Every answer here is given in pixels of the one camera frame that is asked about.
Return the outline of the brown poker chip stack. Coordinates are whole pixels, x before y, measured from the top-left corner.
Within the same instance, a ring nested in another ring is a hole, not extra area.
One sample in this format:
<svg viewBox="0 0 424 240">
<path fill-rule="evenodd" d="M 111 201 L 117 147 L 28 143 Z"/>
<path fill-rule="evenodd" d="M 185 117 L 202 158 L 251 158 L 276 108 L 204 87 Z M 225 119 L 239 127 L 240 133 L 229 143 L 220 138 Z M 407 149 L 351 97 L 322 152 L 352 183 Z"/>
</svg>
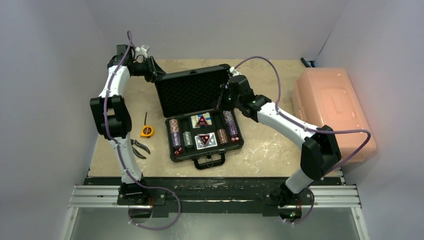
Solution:
<svg viewBox="0 0 424 240">
<path fill-rule="evenodd" d="M 227 132 L 225 129 L 221 128 L 217 130 L 217 136 L 218 136 L 218 140 L 219 143 L 221 145 L 226 145 L 229 143 L 228 137 L 227 137 Z"/>
</svg>

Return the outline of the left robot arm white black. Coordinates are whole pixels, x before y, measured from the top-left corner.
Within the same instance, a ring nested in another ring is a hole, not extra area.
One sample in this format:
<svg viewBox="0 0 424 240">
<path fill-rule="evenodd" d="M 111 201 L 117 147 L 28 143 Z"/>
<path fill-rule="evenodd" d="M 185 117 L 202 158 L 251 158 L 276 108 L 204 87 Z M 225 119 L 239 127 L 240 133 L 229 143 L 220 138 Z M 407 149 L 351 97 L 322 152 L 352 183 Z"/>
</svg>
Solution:
<svg viewBox="0 0 424 240">
<path fill-rule="evenodd" d="M 124 90 L 130 77 L 144 77 L 155 82 L 162 74 L 148 45 L 134 47 L 131 43 L 117 45 L 116 55 L 107 64 L 108 77 L 98 97 L 89 101 L 98 133 L 111 144 L 121 171 L 120 199 L 129 199 L 142 205 L 149 198 L 164 198 L 168 190 L 148 186 L 131 142 L 132 120 L 124 100 Z"/>
</svg>

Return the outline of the grey poker chip stack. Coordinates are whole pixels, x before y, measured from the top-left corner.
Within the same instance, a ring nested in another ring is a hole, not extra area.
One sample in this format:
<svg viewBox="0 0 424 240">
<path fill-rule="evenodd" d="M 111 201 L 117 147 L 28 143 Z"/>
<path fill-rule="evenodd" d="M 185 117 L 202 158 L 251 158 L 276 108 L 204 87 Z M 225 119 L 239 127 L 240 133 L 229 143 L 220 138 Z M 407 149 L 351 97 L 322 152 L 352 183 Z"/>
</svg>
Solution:
<svg viewBox="0 0 424 240">
<path fill-rule="evenodd" d="M 187 149 L 192 148 L 193 145 L 193 139 L 192 139 L 192 134 L 190 131 L 185 131 L 182 133 L 182 137 L 183 137 L 183 143 L 184 143 L 184 147 Z"/>
</svg>

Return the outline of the black poker set case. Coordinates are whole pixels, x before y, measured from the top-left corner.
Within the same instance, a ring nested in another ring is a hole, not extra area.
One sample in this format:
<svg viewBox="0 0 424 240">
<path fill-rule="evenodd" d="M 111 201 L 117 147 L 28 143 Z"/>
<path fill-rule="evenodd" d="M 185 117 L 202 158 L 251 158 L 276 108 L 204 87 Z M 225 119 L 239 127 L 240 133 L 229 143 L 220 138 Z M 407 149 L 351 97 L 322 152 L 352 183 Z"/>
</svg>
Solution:
<svg viewBox="0 0 424 240">
<path fill-rule="evenodd" d="M 198 170 L 221 166 L 226 161 L 226 153 L 240 149 L 244 139 L 235 116 L 230 110 L 238 130 L 238 142 L 232 142 L 223 110 L 219 109 L 222 85 L 230 79 L 230 65 L 224 63 L 215 66 L 161 74 L 154 82 L 163 116 L 165 117 L 168 138 L 169 157 L 174 163 L 191 160 Z M 192 128 L 191 116 L 209 112 L 212 126 Z M 177 119 L 181 137 L 181 147 L 174 148 L 171 140 L 170 119 Z M 225 129 L 228 144 L 221 145 L 217 131 Z M 191 132 L 193 147 L 185 148 L 183 132 Z M 217 146 L 197 150 L 195 136 L 215 133 Z"/>
</svg>

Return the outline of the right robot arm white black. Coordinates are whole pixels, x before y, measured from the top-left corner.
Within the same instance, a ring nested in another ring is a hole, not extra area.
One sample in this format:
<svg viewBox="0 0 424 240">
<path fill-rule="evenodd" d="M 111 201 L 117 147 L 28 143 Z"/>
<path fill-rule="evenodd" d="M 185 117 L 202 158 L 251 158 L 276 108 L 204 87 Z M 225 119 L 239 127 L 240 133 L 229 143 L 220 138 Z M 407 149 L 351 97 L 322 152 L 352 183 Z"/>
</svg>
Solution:
<svg viewBox="0 0 424 240">
<path fill-rule="evenodd" d="M 268 97 L 255 94 L 244 75 L 229 78 L 219 108 L 238 109 L 246 118 L 274 129 L 300 148 L 299 168 L 280 187 L 280 196 L 288 204 L 298 200 L 302 190 L 324 177 L 341 160 L 331 127 L 301 122 Z"/>
</svg>

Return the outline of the blue orange chip stack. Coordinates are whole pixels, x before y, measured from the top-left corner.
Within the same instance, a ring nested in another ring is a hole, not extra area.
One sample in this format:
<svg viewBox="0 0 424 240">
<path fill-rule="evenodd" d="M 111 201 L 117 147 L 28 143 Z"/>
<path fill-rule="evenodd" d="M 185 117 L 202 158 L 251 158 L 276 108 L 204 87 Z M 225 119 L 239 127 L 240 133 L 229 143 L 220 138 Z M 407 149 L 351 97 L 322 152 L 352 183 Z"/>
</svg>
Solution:
<svg viewBox="0 0 424 240">
<path fill-rule="evenodd" d="M 223 112 L 224 120 L 226 123 L 230 123 L 234 121 L 233 115 L 230 111 L 224 110 Z"/>
</svg>

